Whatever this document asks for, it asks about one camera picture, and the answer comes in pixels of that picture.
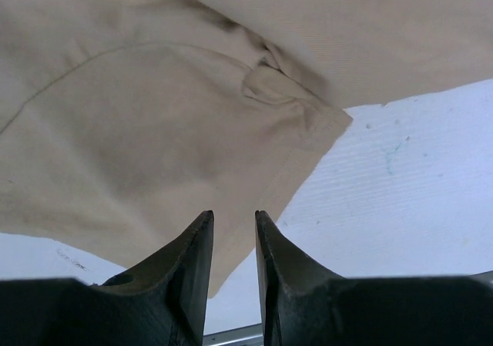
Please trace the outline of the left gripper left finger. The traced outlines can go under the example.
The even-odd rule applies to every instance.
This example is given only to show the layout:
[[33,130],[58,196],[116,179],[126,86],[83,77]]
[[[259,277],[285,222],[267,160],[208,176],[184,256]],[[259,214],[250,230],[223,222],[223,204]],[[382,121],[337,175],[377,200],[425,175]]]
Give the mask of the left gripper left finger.
[[202,212],[176,239],[101,285],[111,309],[108,345],[201,345],[214,215]]

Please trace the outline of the beige t shirt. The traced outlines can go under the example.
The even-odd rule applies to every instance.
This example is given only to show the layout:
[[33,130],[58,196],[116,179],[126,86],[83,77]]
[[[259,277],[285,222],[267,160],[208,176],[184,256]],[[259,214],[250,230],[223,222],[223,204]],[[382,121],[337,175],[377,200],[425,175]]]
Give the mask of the beige t shirt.
[[1,0],[1,230],[131,267],[204,210],[209,293],[350,125],[492,76],[492,0]]

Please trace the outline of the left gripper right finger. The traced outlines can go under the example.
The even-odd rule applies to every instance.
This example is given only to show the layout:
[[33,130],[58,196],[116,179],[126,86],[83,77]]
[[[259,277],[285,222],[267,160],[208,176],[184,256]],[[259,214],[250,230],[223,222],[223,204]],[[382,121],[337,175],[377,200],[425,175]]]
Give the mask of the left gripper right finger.
[[255,213],[265,345],[335,345],[341,320],[331,284],[343,277],[288,240],[265,211]]

